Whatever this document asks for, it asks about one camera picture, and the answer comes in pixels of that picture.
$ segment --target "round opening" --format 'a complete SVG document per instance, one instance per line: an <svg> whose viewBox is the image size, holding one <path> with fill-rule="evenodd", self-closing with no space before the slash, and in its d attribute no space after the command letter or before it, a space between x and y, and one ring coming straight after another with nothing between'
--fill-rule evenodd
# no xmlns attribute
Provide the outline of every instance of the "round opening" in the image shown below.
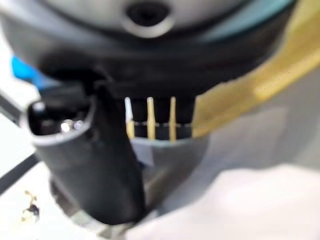
<svg viewBox="0 0 320 240"><path fill-rule="evenodd" d="M169 8L157 2L140 2L131 5L127 16L137 25L142 27L153 27L169 15Z"/></svg>

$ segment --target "blue object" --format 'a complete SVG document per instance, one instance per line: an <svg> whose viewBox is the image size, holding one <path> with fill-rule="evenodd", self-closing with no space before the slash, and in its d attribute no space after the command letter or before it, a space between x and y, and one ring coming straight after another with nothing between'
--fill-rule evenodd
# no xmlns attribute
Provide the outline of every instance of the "blue object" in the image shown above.
<svg viewBox="0 0 320 240"><path fill-rule="evenodd" d="M22 62L18 57L14 56L11 60L12 72L17 79L21 79L28 83L32 83L40 91L46 87L50 87L50 81L39 74L34 68Z"/></svg>
<svg viewBox="0 0 320 240"><path fill-rule="evenodd" d="M37 75L36 71L14 56L11 60L12 72L17 79L32 82Z"/></svg>

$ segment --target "white cloth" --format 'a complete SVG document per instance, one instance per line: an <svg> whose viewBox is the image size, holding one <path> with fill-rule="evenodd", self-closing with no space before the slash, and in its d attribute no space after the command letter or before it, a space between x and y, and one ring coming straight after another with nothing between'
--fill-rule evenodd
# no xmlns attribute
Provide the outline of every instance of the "white cloth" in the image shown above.
<svg viewBox="0 0 320 240"><path fill-rule="evenodd" d="M226 171L201 199L126 239L318 240L320 174L290 165Z"/></svg>

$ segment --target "black plastic housing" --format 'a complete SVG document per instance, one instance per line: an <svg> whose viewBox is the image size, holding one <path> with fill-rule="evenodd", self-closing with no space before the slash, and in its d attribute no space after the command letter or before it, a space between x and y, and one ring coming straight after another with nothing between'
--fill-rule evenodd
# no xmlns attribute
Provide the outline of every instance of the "black plastic housing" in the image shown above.
<svg viewBox="0 0 320 240"><path fill-rule="evenodd" d="M142 174L114 105L93 99L80 129L51 135L39 135L41 120L32 106L21 126L64 194L105 224L140 219L145 213Z"/></svg>
<svg viewBox="0 0 320 240"><path fill-rule="evenodd" d="M85 70L88 81L106 78L115 98L185 97L243 76L268 59L279 47L296 2L288 1L263 21L225 37L212 34L232 14L156 39L96 29L37 0L11 0L1 18L15 54L47 76L74 80Z"/></svg>

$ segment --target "yellow tape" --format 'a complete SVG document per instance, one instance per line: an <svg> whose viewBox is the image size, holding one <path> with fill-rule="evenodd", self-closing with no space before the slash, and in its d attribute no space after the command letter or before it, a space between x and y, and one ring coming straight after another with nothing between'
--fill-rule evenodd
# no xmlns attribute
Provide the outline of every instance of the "yellow tape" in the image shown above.
<svg viewBox="0 0 320 240"><path fill-rule="evenodd" d="M281 92L320 64L320 1L298 5L283 49L249 75L198 97L193 136L208 134Z"/></svg>

